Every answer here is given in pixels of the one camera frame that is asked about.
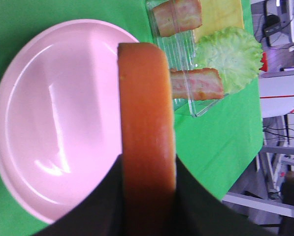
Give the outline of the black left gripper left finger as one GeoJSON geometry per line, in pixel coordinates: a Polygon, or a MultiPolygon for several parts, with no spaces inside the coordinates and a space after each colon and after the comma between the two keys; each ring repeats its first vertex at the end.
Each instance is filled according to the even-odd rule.
{"type": "Polygon", "coordinates": [[[124,197],[122,156],[99,185],[60,219],[35,236],[123,236],[124,197]]]}

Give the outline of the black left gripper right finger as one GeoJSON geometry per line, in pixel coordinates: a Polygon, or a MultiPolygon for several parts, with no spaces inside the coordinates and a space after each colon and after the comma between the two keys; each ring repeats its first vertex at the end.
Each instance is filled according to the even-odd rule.
{"type": "Polygon", "coordinates": [[[207,191],[176,157],[177,188],[171,236],[272,236],[207,191]]]}

